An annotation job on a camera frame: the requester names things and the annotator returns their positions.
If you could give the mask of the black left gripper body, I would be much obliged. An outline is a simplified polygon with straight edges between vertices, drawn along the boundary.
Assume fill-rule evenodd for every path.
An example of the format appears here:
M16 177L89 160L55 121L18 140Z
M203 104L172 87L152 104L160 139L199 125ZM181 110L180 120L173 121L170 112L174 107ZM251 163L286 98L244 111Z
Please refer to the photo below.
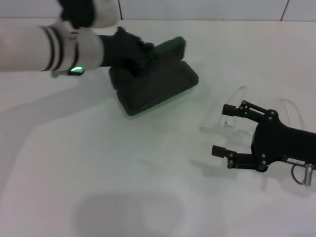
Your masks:
M118 27L113 35L99 35L103 57L100 67L125 67L135 72L146 67L146 43Z

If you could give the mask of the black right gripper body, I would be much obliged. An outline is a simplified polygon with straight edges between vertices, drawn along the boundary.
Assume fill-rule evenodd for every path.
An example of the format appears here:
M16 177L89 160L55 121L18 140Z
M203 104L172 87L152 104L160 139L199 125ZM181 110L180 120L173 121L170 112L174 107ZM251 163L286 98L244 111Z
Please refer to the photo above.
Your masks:
M252 154L259 172L265 172L274 162L298 165L316 164L316 135L284 125L275 110L267 110L261 117L252 139Z

